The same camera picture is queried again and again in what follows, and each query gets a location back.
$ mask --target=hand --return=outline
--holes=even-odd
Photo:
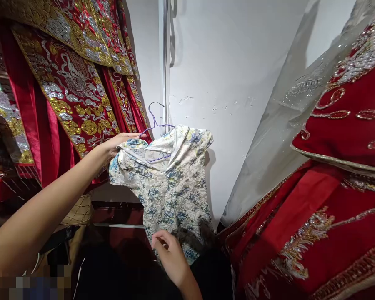
[[[179,289],[186,280],[191,280],[192,271],[176,237],[166,230],[157,231],[153,234],[151,246],[157,250],[165,271]]]
[[[120,134],[114,136],[113,138],[109,139],[108,141],[104,142],[103,144],[98,145],[97,147],[101,147],[106,151],[110,157],[115,157],[118,153],[117,146],[123,142],[126,142],[128,139],[139,138],[140,133],[132,133],[132,132],[121,132]]]

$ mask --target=clothes hanger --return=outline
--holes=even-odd
[[[169,125],[169,124],[159,125],[159,124],[157,123],[157,121],[155,120],[155,116],[153,115],[153,113],[152,113],[151,110],[150,110],[150,106],[151,106],[153,103],[158,103],[158,104],[160,104],[162,107],[165,107],[165,106],[162,105],[160,102],[151,102],[151,103],[149,104],[149,113],[153,116],[153,119],[154,119],[154,126],[151,127],[151,128],[146,129],[145,131],[143,131],[143,132],[139,135],[139,138],[142,136],[143,133],[145,133],[146,131],[148,131],[148,130],[150,130],[150,129],[153,129],[156,125],[159,126],[159,127],[164,127],[164,126],[170,126],[170,127],[172,127],[172,128],[175,127],[175,126],[172,126],[172,125]],[[166,156],[164,156],[164,157],[160,157],[160,158],[157,158],[157,159],[155,159],[155,160],[149,160],[149,161],[147,161],[147,162],[148,162],[148,163],[151,163],[151,162],[153,162],[153,161],[160,160],[160,159],[164,159],[164,158],[167,158],[167,157],[170,157],[170,156],[171,156],[171,155],[166,155]]]
[[[149,104],[149,113],[153,116],[153,119],[154,119],[154,126],[151,127],[151,128],[146,129],[145,131],[143,131],[143,132],[139,135],[139,138],[142,136],[143,133],[145,133],[146,131],[148,131],[148,130],[150,130],[150,129],[153,129],[156,125],[159,126],[159,127],[164,127],[164,126],[170,126],[170,127],[172,127],[172,128],[175,127],[175,126],[172,126],[172,125],[169,125],[169,124],[159,125],[159,124],[157,123],[157,121],[155,120],[155,116],[153,115],[153,113],[152,113],[151,110],[150,110],[150,106],[151,106],[153,103],[158,103],[158,104],[160,104],[162,107],[165,107],[165,106],[162,105],[160,102],[151,102],[151,103]]]

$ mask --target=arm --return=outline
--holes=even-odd
[[[160,230],[153,234],[152,248],[157,250],[165,271],[182,293],[183,299],[203,300],[178,240],[168,231]]]
[[[116,146],[138,135],[121,133],[98,145],[4,223],[0,228],[0,270],[3,274],[23,273],[92,179],[114,154]]]

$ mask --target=cap sleeve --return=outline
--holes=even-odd
[[[197,129],[198,135],[200,136],[200,141],[197,143],[197,155],[205,153],[208,147],[211,146],[213,142],[213,134],[206,129]]]

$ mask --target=blue floral pattern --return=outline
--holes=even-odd
[[[179,239],[189,264],[213,243],[204,172],[212,142],[208,130],[177,125],[149,145],[136,139],[122,143],[110,162],[110,182],[128,186],[144,206],[148,239],[168,230]]]

